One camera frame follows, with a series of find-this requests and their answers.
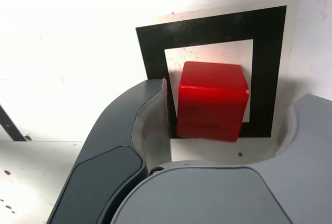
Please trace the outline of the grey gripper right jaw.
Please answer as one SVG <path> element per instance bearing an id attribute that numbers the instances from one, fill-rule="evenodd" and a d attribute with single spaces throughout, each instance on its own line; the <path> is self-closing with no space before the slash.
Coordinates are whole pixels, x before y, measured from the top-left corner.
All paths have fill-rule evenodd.
<path id="1" fill-rule="evenodd" d="M 112 223 L 331 223 L 331 101 L 305 95 L 288 147 L 248 166 L 172 167 L 122 202 Z"/>

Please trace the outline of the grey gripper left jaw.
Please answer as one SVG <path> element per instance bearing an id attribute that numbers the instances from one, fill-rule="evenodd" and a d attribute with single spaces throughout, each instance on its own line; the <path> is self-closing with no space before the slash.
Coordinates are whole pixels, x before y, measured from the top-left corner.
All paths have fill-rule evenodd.
<path id="1" fill-rule="evenodd" d="M 146 80 L 111 102 L 91 129 L 49 223 L 110 223 L 149 171 L 171 161 L 165 79 Z"/>

